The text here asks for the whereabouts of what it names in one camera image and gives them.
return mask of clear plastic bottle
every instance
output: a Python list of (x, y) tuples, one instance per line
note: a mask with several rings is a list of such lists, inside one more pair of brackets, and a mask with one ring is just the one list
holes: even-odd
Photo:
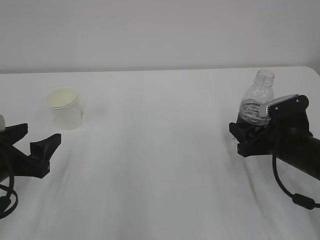
[(253, 85), (246, 91), (237, 118), (239, 124), (250, 124), (257, 127), (267, 125), (270, 118), (260, 117), (259, 106), (274, 99), (275, 74), (266, 69), (259, 70), (253, 81)]

